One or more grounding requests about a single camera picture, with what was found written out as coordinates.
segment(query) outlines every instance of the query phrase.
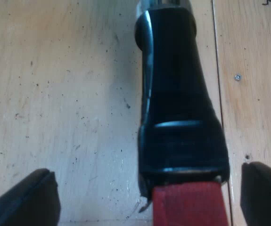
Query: red handle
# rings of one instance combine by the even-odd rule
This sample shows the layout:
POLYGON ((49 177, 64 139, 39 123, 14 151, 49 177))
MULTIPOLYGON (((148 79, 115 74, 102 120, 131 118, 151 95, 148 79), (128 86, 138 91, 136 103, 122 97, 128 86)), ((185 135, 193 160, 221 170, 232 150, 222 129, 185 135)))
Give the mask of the red handle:
POLYGON ((155 187, 154 226, 227 226, 221 185, 193 182, 155 187))

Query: black plastic piece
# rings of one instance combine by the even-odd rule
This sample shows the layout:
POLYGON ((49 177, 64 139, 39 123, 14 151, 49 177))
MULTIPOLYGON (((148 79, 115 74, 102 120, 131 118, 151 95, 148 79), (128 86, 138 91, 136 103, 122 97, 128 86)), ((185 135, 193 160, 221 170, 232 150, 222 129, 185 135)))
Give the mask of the black plastic piece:
POLYGON ((0 226, 56 226, 60 209, 55 173, 38 169, 0 197, 0 226))
POLYGON ((195 37, 195 19, 185 8, 150 9, 136 23, 143 58, 139 186, 149 199, 155 186, 229 178, 195 37))
POLYGON ((271 168, 261 162, 242 165, 241 209, 248 226, 271 225, 271 168))

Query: black plastic grip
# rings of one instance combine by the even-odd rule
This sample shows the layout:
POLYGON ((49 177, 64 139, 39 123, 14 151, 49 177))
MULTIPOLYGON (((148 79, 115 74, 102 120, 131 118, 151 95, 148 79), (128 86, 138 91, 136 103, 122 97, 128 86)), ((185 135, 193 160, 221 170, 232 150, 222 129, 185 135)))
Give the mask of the black plastic grip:
POLYGON ((136 23, 143 58, 139 185, 148 198, 159 185, 229 178, 195 37, 195 19, 181 7, 150 9, 136 23))

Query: screw head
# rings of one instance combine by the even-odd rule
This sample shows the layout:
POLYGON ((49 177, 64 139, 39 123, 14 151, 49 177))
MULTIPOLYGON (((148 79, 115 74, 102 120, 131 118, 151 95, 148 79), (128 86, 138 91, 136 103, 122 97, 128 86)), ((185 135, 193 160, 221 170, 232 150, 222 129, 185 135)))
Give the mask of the screw head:
POLYGON ((236 81, 240 81, 241 80, 241 74, 236 74, 235 77, 234 77, 234 79, 236 81))

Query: light wooden surface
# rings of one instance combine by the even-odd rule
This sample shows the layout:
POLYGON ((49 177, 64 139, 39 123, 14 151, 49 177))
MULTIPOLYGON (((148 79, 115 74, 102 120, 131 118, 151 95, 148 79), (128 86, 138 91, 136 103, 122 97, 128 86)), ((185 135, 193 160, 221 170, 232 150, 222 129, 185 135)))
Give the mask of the light wooden surface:
MULTIPOLYGON (((151 225, 137 184, 141 52, 137 1, 0 0, 0 195, 55 171, 61 224, 151 225)), ((212 5, 193 1, 220 118, 212 5)), ((227 210, 227 186, 223 188, 227 210)))
POLYGON ((240 208, 241 165, 261 161, 271 167, 271 3, 264 2, 214 0, 235 226, 246 225, 240 208), (240 82, 234 80, 237 73, 240 82))

